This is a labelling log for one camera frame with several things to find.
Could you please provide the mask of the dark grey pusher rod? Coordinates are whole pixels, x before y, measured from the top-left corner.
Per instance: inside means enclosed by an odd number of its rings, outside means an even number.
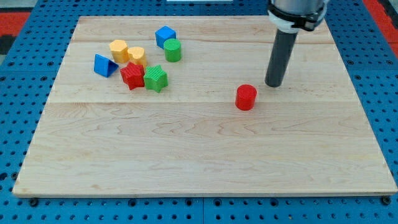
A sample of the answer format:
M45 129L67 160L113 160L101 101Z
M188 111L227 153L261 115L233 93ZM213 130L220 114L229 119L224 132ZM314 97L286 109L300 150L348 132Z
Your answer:
M297 33L277 30L264 79L266 85L274 88L281 86L296 38Z

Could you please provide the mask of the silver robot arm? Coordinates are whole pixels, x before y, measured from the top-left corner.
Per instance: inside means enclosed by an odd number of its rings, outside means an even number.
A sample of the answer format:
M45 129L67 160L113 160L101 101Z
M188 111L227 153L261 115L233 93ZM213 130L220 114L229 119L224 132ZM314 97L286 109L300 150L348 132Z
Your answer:
M267 11L277 32L264 82L279 87L300 30L312 32L323 21L328 0L270 0Z

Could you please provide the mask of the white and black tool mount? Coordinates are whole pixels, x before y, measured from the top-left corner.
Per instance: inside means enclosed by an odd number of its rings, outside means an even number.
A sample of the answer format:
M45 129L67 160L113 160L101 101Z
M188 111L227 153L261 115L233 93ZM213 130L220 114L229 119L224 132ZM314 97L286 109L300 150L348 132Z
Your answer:
M327 3L269 3L267 11L270 21L282 32L311 32L322 23Z

